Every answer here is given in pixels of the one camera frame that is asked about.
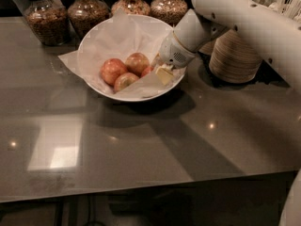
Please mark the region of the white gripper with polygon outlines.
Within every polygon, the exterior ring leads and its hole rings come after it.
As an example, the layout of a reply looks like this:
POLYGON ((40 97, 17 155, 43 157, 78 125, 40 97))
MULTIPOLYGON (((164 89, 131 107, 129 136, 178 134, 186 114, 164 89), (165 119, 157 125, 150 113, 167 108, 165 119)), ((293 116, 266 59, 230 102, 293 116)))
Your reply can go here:
POLYGON ((170 32, 164 38, 159 52, 153 59, 151 66, 158 66, 155 70, 155 74, 163 85, 167 85, 173 79, 173 66, 177 69, 184 68, 194 58, 195 54, 182 47, 175 34, 170 32))

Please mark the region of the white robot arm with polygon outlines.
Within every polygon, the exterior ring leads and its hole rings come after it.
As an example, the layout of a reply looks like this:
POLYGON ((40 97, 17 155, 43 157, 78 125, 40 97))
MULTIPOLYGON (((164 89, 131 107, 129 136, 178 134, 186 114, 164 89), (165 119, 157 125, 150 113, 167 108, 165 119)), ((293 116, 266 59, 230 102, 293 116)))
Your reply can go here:
MULTIPOLYGON (((228 156, 236 155, 248 174, 284 171, 299 173, 301 166, 300 31, 299 23, 285 18, 252 0, 191 0, 192 9, 166 39, 161 58, 172 62, 172 52, 190 53, 217 33, 231 28, 255 49, 284 79, 289 90, 243 90, 234 95, 221 91, 215 108, 224 111, 223 135, 218 140, 228 156)), ((245 195, 239 186, 222 188, 214 202, 201 201, 194 207, 191 226, 300 226, 300 178, 294 176, 279 213, 277 224, 267 216, 250 214, 270 199, 247 180, 245 195)))

